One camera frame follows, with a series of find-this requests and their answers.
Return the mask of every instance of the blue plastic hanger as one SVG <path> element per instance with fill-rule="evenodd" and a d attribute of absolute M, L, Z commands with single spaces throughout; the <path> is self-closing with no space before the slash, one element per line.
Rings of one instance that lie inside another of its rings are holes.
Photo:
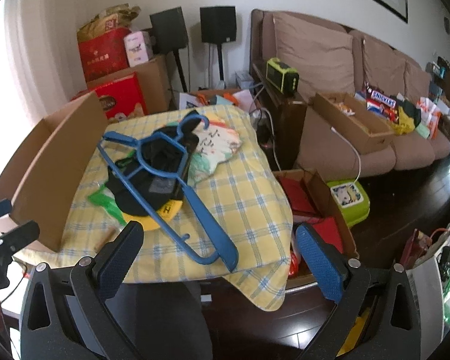
<path fill-rule="evenodd" d="M 232 272 L 239 261 L 239 252 L 235 246 L 235 244 L 232 242 L 230 237 L 228 237 L 227 233 L 222 229 L 222 227 L 218 224 L 218 222 L 215 220 L 213 215 L 208 211 L 208 209 L 205 207 L 203 202 L 200 200 L 200 198 L 197 196 L 196 192 L 193 190 L 192 187 L 190 187 L 186 181 L 184 181 L 180 175 L 183 174 L 183 170 L 185 169 L 185 166 L 187 164 L 188 160 L 188 153 L 187 149 L 179 143 L 179 141 L 183 138 L 183 132 L 182 132 L 182 125 L 191 120 L 191 119 L 201 119 L 205 123 L 205 129 L 207 129 L 210 125 L 210 122 L 207 117 L 203 115 L 189 115 L 185 117 L 176 127 L 176 137 L 171 138 L 168 135 L 158 131 L 153 133 L 147 138 L 143 139 L 136 139 L 129 137 L 127 135 L 119 134 L 114 131 L 106 132 L 103 135 L 102 140 L 97 145 L 98 150 L 100 151 L 101 155 L 107 162 L 107 164 L 110 166 L 110 168 L 113 170 L 115 175 L 120 179 L 120 181 L 125 185 L 125 187 L 130 191 L 130 193 L 133 195 L 133 197 L 137 200 L 138 203 L 142 205 L 142 207 L 148 212 L 150 217 L 156 221 L 160 225 L 160 227 L 171 237 L 180 247 L 190 256 L 195 262 L 202 264 L 202 265 L 209 265 L 215 262 L 219 257 L 222 259 L 223 263 L 227 267 L 227 269 Z M 164 172 L 162 170 L 155 169 L 150 166 L 142 156 L 142 145 L 145 143 L 152 142 L 154 140 L 163 139 L 166 140 L 168 143 L 172 144 L 174 147 L 179 149 L 182 153 L 182 159 L 180 161 L 180 165 L 178 167 L 178 170 L 176 173 L 171 172 Z M 137 152 L 137 159 L 139 162 L 139 165 L 137 169 L 135 169 L 133 172 L 131 172 L 129 175 L 124 175 L 119 168 L 115 165 L 115 163 L 112 161 L 112 159 L 108 156 L 108 154 L 105 152 L 105 149 L 102 147 L 103 141 L 110 141 L 114 143 L 120 143 L 125 146 L 129 146 L 136 150 Z M 200 224 L 202 225 L 203 229 L 205 230 L 205 233 L 207 233 L 208 237 L 210 238 L 210 241 L 215 247 L 215 252 L 208 256 L 208 257 L 202 257 L 197 254 L 187 243 L 186 240 L 190 238 L 189 234 L 185 234 L 183 237 L 180 237 L 169 225 L 166 223 L 159 214 L 151 207 L 151 205 L 140 195 L 140 193 L 135 189 L 135 187 L 131 183 L 131 178 L 135 176 L 139 171 L 145 169 L 146 171 L 150 172 L 154 176 L 158 176 L 165 179 L 175 179 L 177 180 L 183 190 L 183 194 L 187 198 L 188 202 L 190 203 L 190 206 L 193 209 L 193 212 L 195 213 L 195 216 L 197 216 Z"/>

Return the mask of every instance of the white packaging with chinese characters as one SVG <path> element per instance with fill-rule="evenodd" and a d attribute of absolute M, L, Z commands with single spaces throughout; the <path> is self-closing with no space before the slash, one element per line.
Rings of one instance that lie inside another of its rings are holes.
<path fill-rule="evenodd" d="M 146 31 L 136 31 L 127 35 L 124 39 L 130 67 L 150 61 L 154 57 L 152 42 Z"/>

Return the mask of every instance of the yellow object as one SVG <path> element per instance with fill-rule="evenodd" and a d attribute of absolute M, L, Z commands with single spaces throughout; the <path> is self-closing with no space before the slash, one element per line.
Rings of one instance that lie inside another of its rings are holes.
<path fill-rule="evenodd" d="M 272 176 L 247 112 L 226 105 L 196 110 L 210 118 L 224 120 L 243 141 L 237 154 L 219 164 L 213 175 L 196 186 L 198 197 L 238 248 L 236 271 L 231 274 L 221 260 L 200 265 L 178 248 L 163 230 L 154 230 L 143 233 L 142 250 L 125 277 L 125 283 L 178 282 L 223 276 L 256 306 L 266 311 L 277 310 L 285 298 L 290 267 L 293 218 L 287 197 Z M 163 125 L 181 120 L 189 111 L 152 114 L 109 125 L 106 130 L 143 138 Z M 107 142 L 105 148 L 113 161 L 130 151 L 111 142 Z M 60 252 L 24 249 L 17 258 L 35 266 L 44 261 L 52 268 L 61 268 L 75 265 L 82 256 L 95 256 L 94 246 L 111 226 L 118 225 L 105 210 L 87 201 L 87 196 L 96 191 L 97 182 L 102 184 L 107 179 L 107 164 L 95 150 L 73 198 Z M 170 227 L 179 235 L 190 234 L 187 243 L 198 254 L 213 253 L 209 238 L 186 200 L 170 221 Z"/>
<path fill-rule="evenodd" d="M 183 201 L 181 200 L 169 200 L 159 210 L 157 210 L 157 214 L 159 214 L 159 216 L 161 216 L 166 223 L 169 223 L 173 218 L 175 218 L 175 215 L 178 214 L 180 208 L 182 208 L 182 204 Z M 133 216 L 125 214 L 124 212 L 122 214 L 123 219 L 125 219 L 126 222 L 139 222 L 143 226 L 144 231 L 156 230 L 160 228 L 158 223 L 150 218 L 150 216 Z"/>
<path fill-rule="evenodd" d="M 350 352 L 353 348 L 355 348 L 356 343 L 358 342 L 360 335 L 362 334 L 363 327 L 365 326 L 365 322 L 368 319 L 368 315 L 370 314 L 370 308 L 365 309 L 365 311 L 356 318 L 355 325 L 353 325 L 352 330 L 348 333 L 348 336 L 342 345 L 340 351 L 337 354 L 338 356 L 342 356 L 343 354 Z"/>
<path fill-rule="evenodd" d="M 398 121 L 399 124 L 389 122 L 391 128 L 394 129 L 395 135 L 408 134 L 415 130 L 415 123 L 413 118 L 408 116 L 402 107 L 398 107 Z"/>

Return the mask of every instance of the blue gripper pad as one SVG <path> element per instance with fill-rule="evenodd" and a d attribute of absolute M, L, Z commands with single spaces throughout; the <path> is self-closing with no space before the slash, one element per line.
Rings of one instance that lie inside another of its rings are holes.
<path fill-rule="evenodd" d="M 307 223 L 297 228 L 296 241 L 323 296 L 338 304 L 344 293 L 344 281 L 348 276 L 339 251 L 334 246 L 326 244 Z"/>
<path fill-rule="evenodd" d="M 143 227 L 130 221 L 116 239 L 105 244 L 96 255 L 92 276 L 97 285 L 97 297 L 102 302 L 116 295 L 142 245 Z"/>

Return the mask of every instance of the metal screw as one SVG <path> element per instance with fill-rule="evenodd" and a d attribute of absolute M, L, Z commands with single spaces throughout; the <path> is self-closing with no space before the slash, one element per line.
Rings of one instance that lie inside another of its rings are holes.
<path fill-rule="evenodd" d="M 351 266 L 352 268 L 360 268 L 360 266 L 362 264 L 357 259 L 349 259 L 348 260 L 348 265 Z"/>
<path fill-rule="evenodd" d="M 395 264 L 394 265 L 394 269 L 400 274 L 405 271 L 405 268 L 403 267 L 402 264 Z"/>
<path fill-rule="evenodd" d="M 43 272 L 47 268 L 47 264 L 44 262 L 41 262 L 37 265 L 36 270 L 37 272 Z"/>
<path fill-rule="evenodd" d="M 80 259 L 80 261 L 78 262 L 78 264 L 80 266 L 89 266 L 92 263 L 92 258 L 91 257 L 82 257 Z"/>

